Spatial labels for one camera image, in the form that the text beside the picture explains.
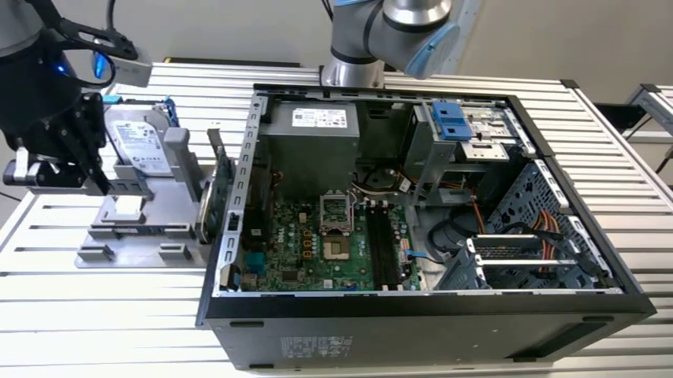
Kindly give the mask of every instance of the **green circuit board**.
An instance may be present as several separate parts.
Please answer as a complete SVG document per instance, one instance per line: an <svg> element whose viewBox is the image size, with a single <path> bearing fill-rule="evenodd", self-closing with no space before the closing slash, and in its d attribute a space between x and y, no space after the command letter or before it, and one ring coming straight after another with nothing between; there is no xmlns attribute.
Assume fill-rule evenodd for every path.
<svg viewBox="0 0 673 378"><path fill-rule="evenodd" d="M347 243L347 246L329 247L331 254L342 253L338 254L341 259L333 259L334 255L325 251L325 244L334 240L334 235L321 235L319 203L278 201L273 216L269 250L265 256L265 272L257 275L254 283L250 280L251 276L245 276L245 290L374 290L366 210L363 206L357 205L353 211L354 230L342 239L337 236L342 243ZM389 219L395 234L398 234L390 236L395 251L398 251L399 243L403 243L403 240L409 242L409 245L411 244L410 239L405 237L409 236L409 230L401 207L394 207L389 211ZM411 262L406 266L407 274L405 275L406 280L402 282L403 289L418 290L415 263Z"/></svg>

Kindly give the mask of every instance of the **white label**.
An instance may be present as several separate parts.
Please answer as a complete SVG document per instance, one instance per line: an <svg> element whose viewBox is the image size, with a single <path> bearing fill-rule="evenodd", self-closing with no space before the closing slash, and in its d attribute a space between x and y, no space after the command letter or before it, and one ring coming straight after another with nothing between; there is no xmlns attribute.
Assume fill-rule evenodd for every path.
<svg viewBox="0 0 673 378"><path fill-rule="evenodd" d="M353 336L286 336L281 350L286 358L343 358L353 343Z"/></svg>
<svg viewBox="0 0 673 378"><path fill-rule="evenodd" d="M347 128L345 109L295 109L293 126L297 128Z"/></svg>
<svg viewBox="0 0 673 378"><path fill-rule="evenodd" d="M411 187L411 181L409 181L406 178L402 180L402 183L399 184L399 190L406 193L409 191L409 188Z"/></svg>
<svg viewBox="0 0 673 378"><path fill-rule="evenodd" d="M171 173L155 128L132 120L118 120L112 127L131 165L147 175Z"/></svg>

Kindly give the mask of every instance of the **workbench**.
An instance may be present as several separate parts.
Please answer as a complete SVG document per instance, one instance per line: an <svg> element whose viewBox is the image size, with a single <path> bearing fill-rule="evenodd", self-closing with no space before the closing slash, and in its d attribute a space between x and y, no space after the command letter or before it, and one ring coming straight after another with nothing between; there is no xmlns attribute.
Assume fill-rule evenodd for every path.
<svg viewBox="0 0 673 378"><path fill-rule="evenodd" d="M253 83L318 84L317 69L156 64L135 99L172 97L191 150L237 157ZM553 365L275 372L283 376L673 376L673 194L574 83L387 74L387 88L517 95L658 314ZM251 376L194 329L204 269L78 269L76 249L103 198L28 195L0 231L0 376Z"/></svg>

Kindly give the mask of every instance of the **open computer tower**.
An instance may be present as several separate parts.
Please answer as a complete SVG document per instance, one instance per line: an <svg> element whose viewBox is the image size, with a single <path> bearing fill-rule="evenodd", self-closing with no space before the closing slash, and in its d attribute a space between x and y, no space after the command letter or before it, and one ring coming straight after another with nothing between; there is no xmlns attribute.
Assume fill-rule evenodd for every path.
<svg viewBox="0 0 673 378"><path fill-rule="evenodd" d="M258 85L228 188L238 369L554 361L656 312L514 96Z"/></svg>

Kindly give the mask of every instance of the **motherboard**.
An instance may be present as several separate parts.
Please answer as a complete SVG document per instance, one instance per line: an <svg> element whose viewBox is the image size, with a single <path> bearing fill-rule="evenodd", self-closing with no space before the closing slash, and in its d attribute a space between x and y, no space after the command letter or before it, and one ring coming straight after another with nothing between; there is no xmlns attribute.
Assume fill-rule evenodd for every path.
<svg viewBox="0 0 673 378"><path fill-rule="evenodd" d="M350 219L351 231L325 230L319 202L275 202L266 252L246 254L243 290L418 290L417 264L403 253L413 246L402 206L339 209L329 200L322 210L323 220Z"/></svg>

